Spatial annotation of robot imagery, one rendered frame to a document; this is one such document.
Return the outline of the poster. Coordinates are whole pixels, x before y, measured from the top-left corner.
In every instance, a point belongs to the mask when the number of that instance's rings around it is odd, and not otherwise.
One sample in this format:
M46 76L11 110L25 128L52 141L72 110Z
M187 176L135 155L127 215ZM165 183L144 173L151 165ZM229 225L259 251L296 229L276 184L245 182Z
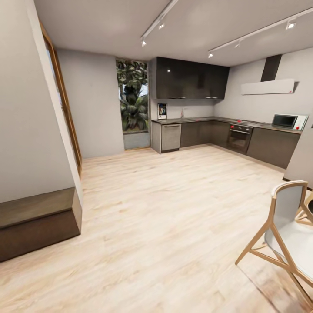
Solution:
M167 103L158 103L158 120L167 119Z

